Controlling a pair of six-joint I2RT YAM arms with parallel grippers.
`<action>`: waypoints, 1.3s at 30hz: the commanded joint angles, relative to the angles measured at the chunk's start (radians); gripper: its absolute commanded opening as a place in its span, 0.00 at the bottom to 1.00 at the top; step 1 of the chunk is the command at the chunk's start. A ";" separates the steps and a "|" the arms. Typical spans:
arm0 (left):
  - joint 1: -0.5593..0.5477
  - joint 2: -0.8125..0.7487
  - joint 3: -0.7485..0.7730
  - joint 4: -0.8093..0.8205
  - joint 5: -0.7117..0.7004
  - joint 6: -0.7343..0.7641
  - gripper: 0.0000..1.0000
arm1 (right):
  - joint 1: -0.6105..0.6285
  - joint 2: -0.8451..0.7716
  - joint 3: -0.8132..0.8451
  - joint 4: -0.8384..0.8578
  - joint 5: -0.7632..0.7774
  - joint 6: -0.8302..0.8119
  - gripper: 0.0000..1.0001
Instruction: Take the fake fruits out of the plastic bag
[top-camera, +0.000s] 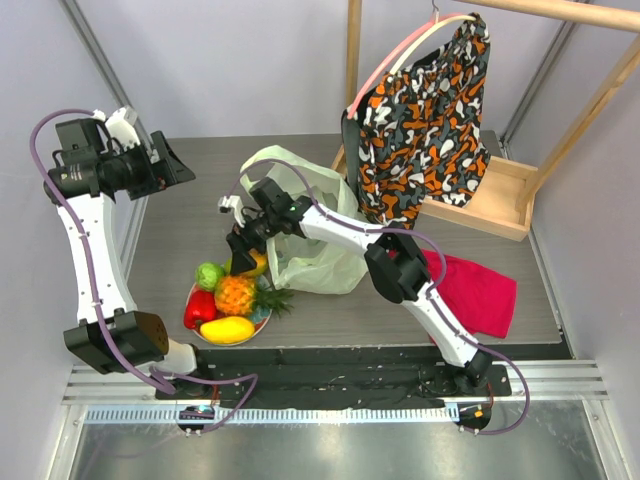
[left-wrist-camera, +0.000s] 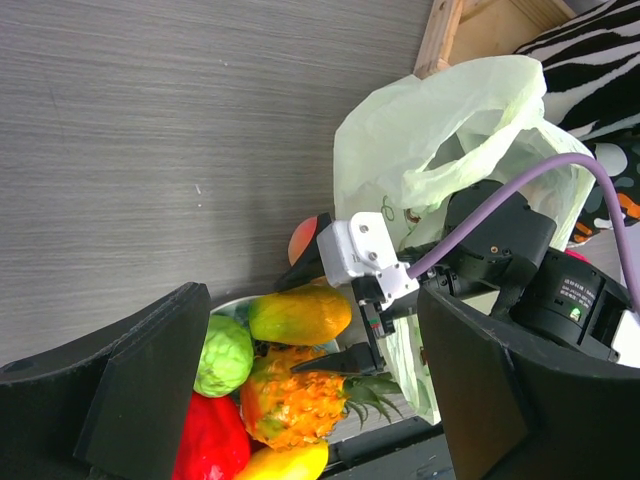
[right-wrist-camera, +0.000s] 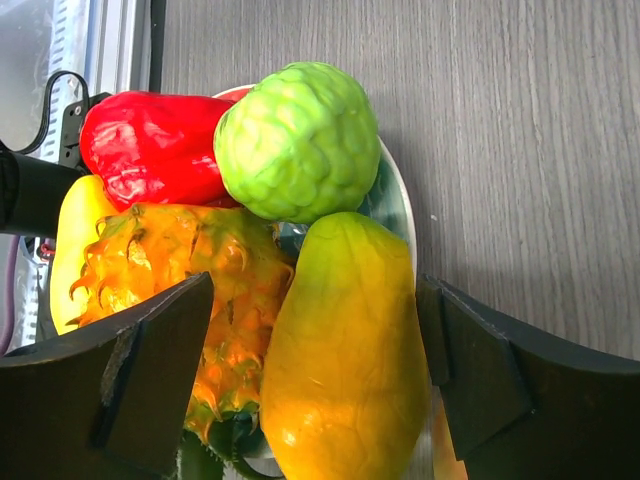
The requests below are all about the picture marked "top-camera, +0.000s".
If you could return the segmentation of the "fake red fruit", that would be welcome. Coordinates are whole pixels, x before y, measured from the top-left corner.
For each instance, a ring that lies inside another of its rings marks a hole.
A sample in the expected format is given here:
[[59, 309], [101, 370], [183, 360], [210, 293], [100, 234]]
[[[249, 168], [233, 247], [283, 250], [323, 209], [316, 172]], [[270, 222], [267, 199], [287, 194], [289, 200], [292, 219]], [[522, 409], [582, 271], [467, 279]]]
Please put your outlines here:
[[202, 324], [214, 321], [216, 317], [214, 295], [206, 290], [194, 289], [185, 307], [183, 325], [189, 330], [197, 330]]

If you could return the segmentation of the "fake pineapple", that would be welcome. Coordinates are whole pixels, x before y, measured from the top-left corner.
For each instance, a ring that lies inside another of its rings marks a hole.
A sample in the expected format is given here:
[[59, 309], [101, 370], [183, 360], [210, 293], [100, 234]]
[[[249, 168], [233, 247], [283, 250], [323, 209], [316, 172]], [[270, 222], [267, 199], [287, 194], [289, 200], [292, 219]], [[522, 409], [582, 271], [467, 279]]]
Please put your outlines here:
[[289, 313], [292, 298], [289, 290], [274, 290], [246, 276], [224, 276], [214, 290], [216, 307], [229, 316], [248, 317], [262, 308], [276, 315]]

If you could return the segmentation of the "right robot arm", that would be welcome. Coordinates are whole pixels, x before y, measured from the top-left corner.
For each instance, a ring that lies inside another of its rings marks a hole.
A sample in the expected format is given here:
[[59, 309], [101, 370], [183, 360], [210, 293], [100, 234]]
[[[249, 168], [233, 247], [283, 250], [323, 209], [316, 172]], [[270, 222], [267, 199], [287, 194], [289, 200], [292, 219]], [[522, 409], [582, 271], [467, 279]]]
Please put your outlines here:
[[294, 199], [268, 177], [250, 190], [250, 196], [258, 205], [255, 217], [243, 213], [237, 195], [226, 195], [218, 201], [219, 211], [235, 218], [226, 236], [232, 253], [232, 274], [256, 267], [250, 252], [263, 252], [266, 241], [278, 234], [342, 247], [365, 260], [379, 295], [406, 308], [426, 330], [451, 369], [457, 391], [472, 395], [486, 385], [493, 356], [469, 334], [442, 299], [428, 272], [427, 260], [413, 239], [413, 231], [350, 219], [322, 207], [311, 193]]

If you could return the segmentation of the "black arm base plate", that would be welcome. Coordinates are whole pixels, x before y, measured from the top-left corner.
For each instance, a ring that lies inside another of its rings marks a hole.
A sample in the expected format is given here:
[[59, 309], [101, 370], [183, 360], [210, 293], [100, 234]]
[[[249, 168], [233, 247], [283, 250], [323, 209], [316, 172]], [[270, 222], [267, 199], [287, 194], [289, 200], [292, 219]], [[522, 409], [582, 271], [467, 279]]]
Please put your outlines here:
[[225, 408], [411, 409], [439, 408], [445, 397], [507, 397], [522, 390], [519, 379], [493, 363], [478, 388], [463, 386], [433, 346], [202, 349], [198, 365], [215, 380], [257, 374], [217, 390]]

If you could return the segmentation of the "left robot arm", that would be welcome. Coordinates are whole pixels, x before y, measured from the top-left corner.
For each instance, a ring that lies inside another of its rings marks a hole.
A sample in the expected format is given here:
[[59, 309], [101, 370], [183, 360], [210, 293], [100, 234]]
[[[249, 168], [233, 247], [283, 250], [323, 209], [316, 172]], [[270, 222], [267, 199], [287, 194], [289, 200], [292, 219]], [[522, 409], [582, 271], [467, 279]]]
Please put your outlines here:
[[195, 178], [162, 132], [141, 140], [136, 121], [136, 112], [122, 107], [55, 126], [60, 147], [44, 189], [67, 232], [78, 291], [78, 324], [64, 332], [64, 342], [101, 374], [153, 364], [179, 374], [179, 388], [200, 399], [212, 389], [212, 373], [197, 365], [192, 345], [169, 338], [158, 315], [138, 309], [116, 245], [117, 193], [138, 200]]

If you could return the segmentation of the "pale green plastic bag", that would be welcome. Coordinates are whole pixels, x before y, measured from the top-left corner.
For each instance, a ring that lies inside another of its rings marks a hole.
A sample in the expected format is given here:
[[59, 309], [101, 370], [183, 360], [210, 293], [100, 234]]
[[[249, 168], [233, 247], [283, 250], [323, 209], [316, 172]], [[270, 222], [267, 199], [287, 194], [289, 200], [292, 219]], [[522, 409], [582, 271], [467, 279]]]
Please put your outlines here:
[[312, 200], [302, 213], [301, 235], [278, 233], [266, 241], [274, 286], [326, 295], [353, 291], [368, 271], [364, 254], [379, 227], [363, 221], [342, 176], [278, 145], [255, 153], [241, 174], [245, 191], [269, 178], [293, 200]]

